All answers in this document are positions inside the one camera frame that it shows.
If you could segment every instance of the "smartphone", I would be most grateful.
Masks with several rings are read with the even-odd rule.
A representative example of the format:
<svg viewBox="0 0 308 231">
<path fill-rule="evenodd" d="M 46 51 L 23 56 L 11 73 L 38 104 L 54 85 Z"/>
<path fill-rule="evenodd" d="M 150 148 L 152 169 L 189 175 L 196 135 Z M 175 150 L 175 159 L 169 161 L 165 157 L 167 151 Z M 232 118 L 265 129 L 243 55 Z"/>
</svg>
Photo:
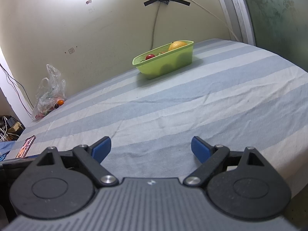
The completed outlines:
<svg viewBox="0 0 308 231">
<path fill-rule="evenodd" d="M 18 154 L 16 155 L 16 158 L 25 157 L 35 139 L 36 139 L 36 136 L 31 136 L 28 139 L 26 139 L 24 145 L 21 147 Z"/>
</svg>

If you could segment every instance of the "plastic bag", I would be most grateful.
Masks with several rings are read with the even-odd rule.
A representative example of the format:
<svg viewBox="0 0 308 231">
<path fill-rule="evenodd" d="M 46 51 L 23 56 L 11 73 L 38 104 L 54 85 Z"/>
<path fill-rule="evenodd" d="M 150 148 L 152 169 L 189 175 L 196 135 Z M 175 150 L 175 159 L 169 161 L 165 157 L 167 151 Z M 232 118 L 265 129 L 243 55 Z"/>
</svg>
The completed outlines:
<svg viewBox="0 0 308 231">
<path fill-rule="evenodd" d="M 34 105 L 32 120 L 43 118 L 54 110 L 55 104 L 65 97 L 65 80 L 61 80 L 61 73 L 53 66 L 47 64 L 49 79 L 42 79 L 36 91 L 36 103 Z"/>
</svg>

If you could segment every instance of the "blue cloth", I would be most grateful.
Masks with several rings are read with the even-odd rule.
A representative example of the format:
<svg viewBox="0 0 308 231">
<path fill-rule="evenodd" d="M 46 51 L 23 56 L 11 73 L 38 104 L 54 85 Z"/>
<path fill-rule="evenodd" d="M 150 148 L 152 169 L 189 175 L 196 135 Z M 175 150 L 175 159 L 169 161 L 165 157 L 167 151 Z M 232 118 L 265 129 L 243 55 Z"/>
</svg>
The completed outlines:
<svg viewBox="0 0 308 231">
<path fill-rule="evenodd" d="M 16 141 L 0 142 L 0 161 L 3 161 Z"/>
<path fill-rule="evenodd" d="M 10 142 L 0 142 L 0 155 L 3 155 L 10 151 L 12 147 L 14 146 L 16 141 L 10 141 Z"/>
</svg>

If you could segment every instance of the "blue and white striped sheet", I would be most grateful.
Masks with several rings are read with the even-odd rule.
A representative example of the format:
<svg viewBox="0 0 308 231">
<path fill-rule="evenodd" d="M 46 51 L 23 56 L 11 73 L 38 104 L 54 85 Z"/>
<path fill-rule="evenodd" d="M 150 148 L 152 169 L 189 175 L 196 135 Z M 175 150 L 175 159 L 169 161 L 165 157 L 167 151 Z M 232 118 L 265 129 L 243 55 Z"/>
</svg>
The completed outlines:
<svg viewBox="0 0 308 231">
<path fill-rule="evenodd" d="M 133 69 L 76 94 L 28 126 L 7 159 L 32 135 L 29 155 L 110 136 L 102 165 L 118 178 L 185 177 L 200 165 L 190 149 L 200 136 L 231 150 L 255 146 L 298 193 L 308 183 L 308 74 L 232 41 L 197 43 L 193 56 L 153 80 Z"/>
</svg>

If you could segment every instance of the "green wallpaper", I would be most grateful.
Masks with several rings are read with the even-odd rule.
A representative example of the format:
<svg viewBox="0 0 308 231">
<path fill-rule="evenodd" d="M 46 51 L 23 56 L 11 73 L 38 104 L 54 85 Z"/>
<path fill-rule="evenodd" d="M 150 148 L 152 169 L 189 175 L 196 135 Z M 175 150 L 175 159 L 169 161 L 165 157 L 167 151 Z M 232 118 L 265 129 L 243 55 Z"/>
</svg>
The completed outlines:
<svg viewBox="0 0 308 231">
<path fill-rule="evenodd" d="M 256 45 L 308 71 L 308 0 L 246 0 Z"/>
</svg>

